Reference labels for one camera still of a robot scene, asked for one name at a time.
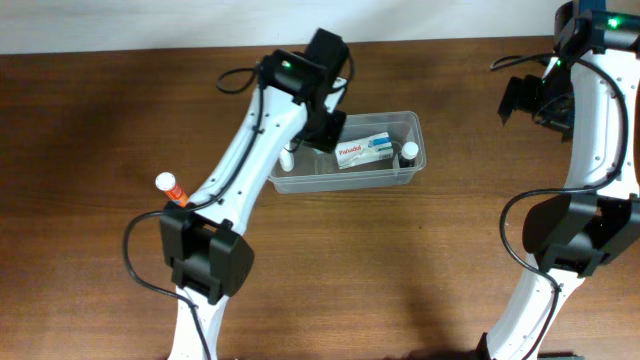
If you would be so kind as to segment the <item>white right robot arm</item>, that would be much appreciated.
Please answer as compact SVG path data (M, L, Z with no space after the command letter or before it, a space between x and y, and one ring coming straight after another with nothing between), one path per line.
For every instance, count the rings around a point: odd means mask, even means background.
M512 78L498 108L561 133L571 143L560 188L536 189L522 229L523 269L506 310L484 333L477 359L537 359L569 296L639 237L634 165L639 93L639 19L603 0L558 8L553 48L537 56L536 77Z

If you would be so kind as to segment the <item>dark bottle white cap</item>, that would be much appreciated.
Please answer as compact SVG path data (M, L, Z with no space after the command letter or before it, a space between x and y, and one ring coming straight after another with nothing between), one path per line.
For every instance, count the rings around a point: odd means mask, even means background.
M410 168L415 165L417 155L419 154L419 146L415 142L406 142L399 154L399 166L401 168Z

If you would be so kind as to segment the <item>white translucent spray bottle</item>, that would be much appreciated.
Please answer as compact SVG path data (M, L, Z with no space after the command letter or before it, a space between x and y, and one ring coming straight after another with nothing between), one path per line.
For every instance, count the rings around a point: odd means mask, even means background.
M279 155L279 164L284 172L291 172L294 168L294 148L292 143L285 145Z

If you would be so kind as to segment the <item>white Panadol medicine box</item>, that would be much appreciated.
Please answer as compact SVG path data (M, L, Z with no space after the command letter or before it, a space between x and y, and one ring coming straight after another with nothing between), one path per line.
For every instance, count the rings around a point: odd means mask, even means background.
M392 158L391 138L387 132L338 143L335 156L338 167L347 169Z

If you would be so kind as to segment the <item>orange tube white cap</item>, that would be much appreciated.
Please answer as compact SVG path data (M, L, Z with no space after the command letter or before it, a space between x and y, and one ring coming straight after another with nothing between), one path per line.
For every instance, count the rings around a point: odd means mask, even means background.
M162 172L155 179L156 187L176 205L186 207L189 197L170 172Z

